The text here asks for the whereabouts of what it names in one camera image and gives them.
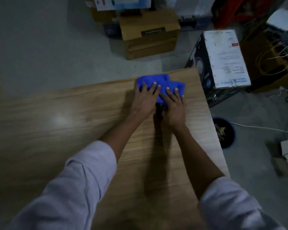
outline wooden table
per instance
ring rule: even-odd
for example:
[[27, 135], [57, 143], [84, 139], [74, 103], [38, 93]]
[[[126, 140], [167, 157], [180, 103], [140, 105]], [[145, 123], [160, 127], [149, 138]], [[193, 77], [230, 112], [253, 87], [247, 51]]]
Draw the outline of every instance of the wooden table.
[[[192, 135], [229, 175], [196, 69], [169, 75], [186, 84]], [[0, 101], [0, 218], [38, 196], [69, 157], [127, 114], [134, 82], [131, 78]], [[93, 227], [203, 228], [178, 143], [164, 126], [154, 124], [153, 116], [128, 141]]]

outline left hand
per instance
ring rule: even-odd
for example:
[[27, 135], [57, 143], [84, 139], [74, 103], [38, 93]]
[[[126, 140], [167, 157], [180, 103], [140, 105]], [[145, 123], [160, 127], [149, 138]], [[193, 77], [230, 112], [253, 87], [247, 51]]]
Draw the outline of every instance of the left hand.
[[130, 114], [136, 115], [140, 121], [146, 120], [156, 108], [156, 102], [160, 93], [161, 86], [154, 82], [147, 91], [147, 84], [142, 84], [142, 92], [136, 85], [134, 88], [134, 100], [131, 105]]

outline box label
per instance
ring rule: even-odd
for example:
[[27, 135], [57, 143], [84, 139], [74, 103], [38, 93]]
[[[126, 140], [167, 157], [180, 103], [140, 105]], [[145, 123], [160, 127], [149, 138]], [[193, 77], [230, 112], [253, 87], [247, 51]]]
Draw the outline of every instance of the box label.
[[145, 36], [145, 35], [148, 35], [148, 34], [158, 34], [159, 32], [164, 32], [164, 31], [166, 31], [165, 27], [160, 27], [160, 28], [156, 28], [156, 29], [141, 31], [141, 35]]

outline right hand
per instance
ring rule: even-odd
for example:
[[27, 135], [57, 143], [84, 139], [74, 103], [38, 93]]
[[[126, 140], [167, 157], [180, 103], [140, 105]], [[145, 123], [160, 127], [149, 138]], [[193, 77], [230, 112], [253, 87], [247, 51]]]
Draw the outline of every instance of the right hand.
[[179, 96], [178, 89], [175, 88], [174, 94], [166, 88], [167, 95], [160, 94], [163, 100], [167, 103], [168, 109], [162, 112], [163, 121], [172, 129], [179, 131], [185, 127], [185, 100], [184, 96]]

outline forearm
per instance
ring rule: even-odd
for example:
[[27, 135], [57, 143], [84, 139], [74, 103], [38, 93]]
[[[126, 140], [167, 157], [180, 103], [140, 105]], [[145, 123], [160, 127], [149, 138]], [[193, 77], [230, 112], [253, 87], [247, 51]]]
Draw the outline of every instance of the forearm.
[[114, 151], [116, 162], [133, 132], [142, 123], [142, 119], [136, 113], [129, 114], [121, 123], [107, 131], [99, 140], [107, 143]]
[[184, 126], [174, 131], [181, 148], [184, 165], [198, 199], [215, 179], [224, 176]]

